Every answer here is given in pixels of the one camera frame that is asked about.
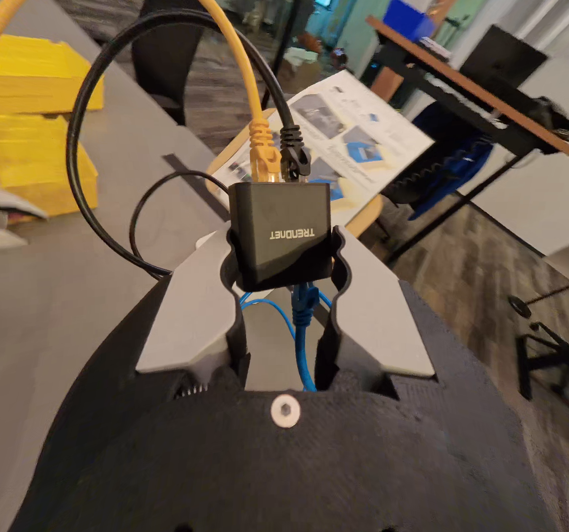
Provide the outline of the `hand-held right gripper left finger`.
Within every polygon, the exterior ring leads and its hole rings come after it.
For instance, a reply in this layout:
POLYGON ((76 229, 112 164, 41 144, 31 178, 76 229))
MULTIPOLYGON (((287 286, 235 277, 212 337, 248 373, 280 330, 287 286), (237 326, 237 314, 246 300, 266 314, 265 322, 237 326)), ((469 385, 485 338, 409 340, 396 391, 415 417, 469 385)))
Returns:
POLYGON ((141 374, 184 370, 206 384, 229 366, 244 385, 250 355, 229 229, 214 232, 171 274, 136 365, 141 374))

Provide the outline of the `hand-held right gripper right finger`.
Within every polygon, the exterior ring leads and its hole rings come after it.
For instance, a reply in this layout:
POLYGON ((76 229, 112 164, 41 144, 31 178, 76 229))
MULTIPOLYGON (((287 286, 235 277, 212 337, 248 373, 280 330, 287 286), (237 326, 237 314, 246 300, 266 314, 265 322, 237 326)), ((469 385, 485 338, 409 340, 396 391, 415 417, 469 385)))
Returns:
POLYGON ((435 369, 397 276, 344 226, 332 231, 337 294, 317 343, 314 379, 331 388, 339 372, 364 391, 393 391, 390 376, 434 380, 435 369))

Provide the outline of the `black network switch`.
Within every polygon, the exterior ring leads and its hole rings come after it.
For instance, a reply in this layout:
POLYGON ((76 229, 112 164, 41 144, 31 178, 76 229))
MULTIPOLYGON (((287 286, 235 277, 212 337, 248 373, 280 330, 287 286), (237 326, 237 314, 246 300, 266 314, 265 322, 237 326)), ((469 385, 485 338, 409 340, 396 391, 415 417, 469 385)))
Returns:
POLYGON ((238 182, 228 197, 239 288, 260 292, 331 276, 329 183, 238 182))

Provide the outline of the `yellow plastic bin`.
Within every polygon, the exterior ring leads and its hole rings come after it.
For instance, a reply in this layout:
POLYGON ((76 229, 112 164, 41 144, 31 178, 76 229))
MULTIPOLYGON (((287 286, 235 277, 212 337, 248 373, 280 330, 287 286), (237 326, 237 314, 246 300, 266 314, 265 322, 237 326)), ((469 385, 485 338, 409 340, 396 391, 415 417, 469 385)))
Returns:
POLYGON ((1 116, 1 187, 48 216, 78 211, 66 169, 62 116, 1 116))
POLYGON ((1 115, 67 114, 91 64, 65 42, 1 36, 1 115))

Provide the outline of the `black floor stand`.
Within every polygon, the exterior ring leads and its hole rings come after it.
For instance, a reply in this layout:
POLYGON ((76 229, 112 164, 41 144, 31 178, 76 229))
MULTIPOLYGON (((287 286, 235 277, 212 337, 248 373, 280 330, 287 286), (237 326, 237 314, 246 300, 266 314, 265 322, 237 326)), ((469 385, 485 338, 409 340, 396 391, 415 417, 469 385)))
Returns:
POLYGON ((553 331, 543 322, 530 322, 530 332, 516 336, 518 391, 525 400, 533 399, 531 373, 550 370, 555 367, 562 369, 557 383, 552 383, 550 389, 560 398, 568 401, 568 340, 553 331), (534 341, 550 350, 549 353, 530 356, 528 342, 534 341))

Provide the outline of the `blue cloth bag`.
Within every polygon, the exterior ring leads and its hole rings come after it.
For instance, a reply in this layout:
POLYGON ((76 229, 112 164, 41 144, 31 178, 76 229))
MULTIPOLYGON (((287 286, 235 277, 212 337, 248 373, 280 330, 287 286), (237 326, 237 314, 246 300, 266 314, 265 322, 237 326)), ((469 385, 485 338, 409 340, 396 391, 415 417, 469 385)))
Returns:
POLYGON ((437 101, 420 112, 413 124, 433 139, 421 160, 425 168, 413 170, 416 199, 409 202, 415 221, 446 196, 473 179, 490 157, 495 142, 437 101))

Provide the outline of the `printed poster board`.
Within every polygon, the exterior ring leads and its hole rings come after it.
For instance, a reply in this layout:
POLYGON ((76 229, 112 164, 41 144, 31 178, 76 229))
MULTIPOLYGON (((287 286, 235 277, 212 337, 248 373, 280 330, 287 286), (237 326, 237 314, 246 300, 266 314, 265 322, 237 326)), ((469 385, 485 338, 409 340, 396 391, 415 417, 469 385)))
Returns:
POLYGON ((288 105, 322 132, 330 130, 329 138, 334 137, 339 127, 319 125, 317 117, 324 116, 325 107, 338 120, 353 125, 343 133, 347 152, 376 181, 379 194, 434 143, 347 71, 302 90, 288 105))

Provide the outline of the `black chair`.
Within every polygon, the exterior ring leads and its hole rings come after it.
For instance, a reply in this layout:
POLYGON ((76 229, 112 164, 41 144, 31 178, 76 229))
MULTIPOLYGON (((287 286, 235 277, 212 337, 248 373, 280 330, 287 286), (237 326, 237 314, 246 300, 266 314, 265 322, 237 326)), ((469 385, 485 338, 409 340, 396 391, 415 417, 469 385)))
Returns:
MULTIPOLYGON (((139 18, 167 10, 204 11, 198 0, 144 0, 139 18)), ((184 93, 203 29, 186 24, 162 26, 132 43, 138 85, 177 123, 185 126, 184 93)))

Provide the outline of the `black monitor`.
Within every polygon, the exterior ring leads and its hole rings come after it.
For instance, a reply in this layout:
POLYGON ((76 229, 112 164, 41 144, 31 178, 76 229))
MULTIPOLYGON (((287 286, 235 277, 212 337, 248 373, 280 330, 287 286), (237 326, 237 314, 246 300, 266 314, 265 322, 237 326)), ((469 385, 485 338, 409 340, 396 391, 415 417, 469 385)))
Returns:
POLYGON ((490 93, 500 83, 517 88, 549 56, 497 25, 492 25, 459 69, 466 78, 490 93))

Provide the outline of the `blue box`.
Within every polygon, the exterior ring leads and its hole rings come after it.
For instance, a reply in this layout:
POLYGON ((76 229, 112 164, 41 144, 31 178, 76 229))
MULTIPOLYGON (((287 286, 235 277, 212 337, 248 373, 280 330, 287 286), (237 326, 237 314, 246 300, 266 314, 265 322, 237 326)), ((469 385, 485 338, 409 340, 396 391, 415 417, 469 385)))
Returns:
POLYGON ((413 43, 422 38, 430 38, 436 30, 436 25, 427 14, 402 0, 390 0, 382 21, 413 43))

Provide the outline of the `black upright pole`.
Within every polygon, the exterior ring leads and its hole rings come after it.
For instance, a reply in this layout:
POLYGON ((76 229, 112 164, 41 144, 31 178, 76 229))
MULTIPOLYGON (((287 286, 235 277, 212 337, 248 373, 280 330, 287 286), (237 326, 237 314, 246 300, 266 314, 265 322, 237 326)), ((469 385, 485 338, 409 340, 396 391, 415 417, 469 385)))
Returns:
POLYGON ((291 32, 292 32, 293 27, 294 27, 294 23, 295 23, 297 14, 298 14, 299 7, 301 5, 301 1, 302 0, 293 0, 293 2, 291 3, 290 11, 288 13, 288 18, 287 18, 287 21, 285 23, 284 30, 282 33, 281 43, 280 43, 278 50, 275 54, 273 65, 271 68, 275 78, 278 76, 279 70, 280 70, 282 62, 283 62, 283 57, 284 57, 285 51, 286 51, 288 44, 290 42, 291 32))

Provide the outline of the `brown top black frame desk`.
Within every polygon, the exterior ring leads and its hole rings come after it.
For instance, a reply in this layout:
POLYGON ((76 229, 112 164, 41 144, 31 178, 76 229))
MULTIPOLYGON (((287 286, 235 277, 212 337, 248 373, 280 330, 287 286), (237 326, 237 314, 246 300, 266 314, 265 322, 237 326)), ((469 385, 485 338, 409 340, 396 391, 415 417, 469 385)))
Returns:
POLYGON ((459 209, 471 203, 477 195, 517 165, 530 152, 538 149, 543 154, 545 152, 559 152, 568 155, 568 143, 519 110, 501 101, 494 94, 486 91, 451 66, 443 63, 428 51, 404 38, 384 24, 381 19, 369 15, 365 22, 375 30, 378 41, 382 44, 380 62, 385 67, 440 102, 446 109, 453 110, 463 121, 493 137, 497 144, 514 154, 512 160, 492 173, 468 194, 461 196, 459 201, 443 212, 442 215, 439 215, 411 239, 394 250, 385 260, 388 267, 393 267, 402 255, 441 226, 459 209), (430 81, 425 80, 426 74, 431 74, 436 79, 441 80, 470 101, 483 103, 498 113, 499 116, 506 117, 509 120, 508 126, 503 130, 498 129, 489 120, 457 100, 452 94, 446 93, 430 81))

